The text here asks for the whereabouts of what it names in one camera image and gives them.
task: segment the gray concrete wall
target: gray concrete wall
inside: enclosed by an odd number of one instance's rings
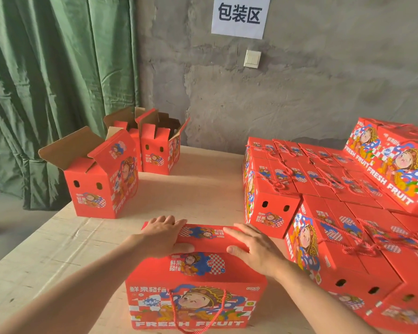
[[[418,0],[271,0],[263,40],[212,35],[212,7],[138,0],[143,105],[190,116],[188,145],[342,147],[359,116],[418,124]]]

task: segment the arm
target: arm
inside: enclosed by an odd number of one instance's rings
[[[0,326],[0,334],[87,334],[113,293],[145,258],[193,251],[175,244],[186,220],[152,219],[141,234],[85,266],[34,299]]]
[[[317,334],[379,333],[340,301],[334,299],[287,260],[277,246],[262,232],[249,224],[235,224],[241,231],[225,228],[224,232],[244,242],[249,253],[229,246],[228,253],[239,257],[252,269],[277,280],[308,320]]]

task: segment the green curtain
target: green curtain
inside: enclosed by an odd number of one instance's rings
[[[0,0],[0,191],[25,209],[71,200],[38,150],[139,106],[134,0]]]

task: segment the forearm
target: forearm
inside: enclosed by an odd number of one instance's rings
[[[88,333],[143,255],[142,236],[132,236],[34,299],[0,327],[0,334]]]
[[[317,334],[378,333],[352,310],[314,284],[296,264],[282,260],[276,266],[275,278]]]

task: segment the chinese characters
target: chinese characters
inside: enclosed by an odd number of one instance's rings
[[[246,5],[230,5],[222,2],[218,7],[218,18],[221,21],[235,21],[260,24],[259,14],[263,8]]]

